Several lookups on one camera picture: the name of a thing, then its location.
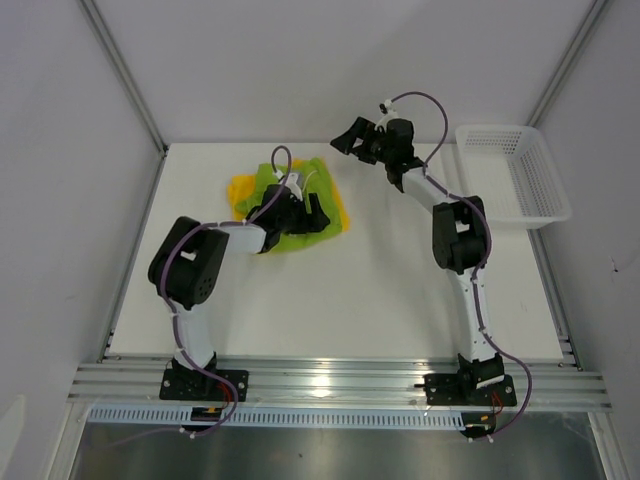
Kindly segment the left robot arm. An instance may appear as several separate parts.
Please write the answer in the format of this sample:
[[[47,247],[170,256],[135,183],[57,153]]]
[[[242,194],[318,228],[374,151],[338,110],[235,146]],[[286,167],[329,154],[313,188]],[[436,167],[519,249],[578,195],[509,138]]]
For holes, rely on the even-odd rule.
[[[174,359],[187,369],[181,385],[192,398],[207,399],[217,387],[210,366],[216,352],[198,307],[213,293],[225,257],[268,253],[287,237],[306,240],[327,233],[340,219],[332,194],[324,198],[271,184],[240,221],[175,220],[151,261],[148,279],[171,312]]]

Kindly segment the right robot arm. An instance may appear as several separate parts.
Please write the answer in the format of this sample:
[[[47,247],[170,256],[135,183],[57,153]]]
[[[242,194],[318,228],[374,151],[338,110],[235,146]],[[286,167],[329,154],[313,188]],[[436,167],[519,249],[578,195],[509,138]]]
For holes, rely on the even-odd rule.
[[[492,239],[477,196],[463,197],[444,186],[415,155],[414,126],[385,117],[374,123],[363,117],[330,145],[359,161],[385,167],[388,181],[431,213],[432,252],[451,282],[464,350],[458,354],[458,395],[468,403],[489,396],[505,379],[501,354],[491,343],[484,269]]]

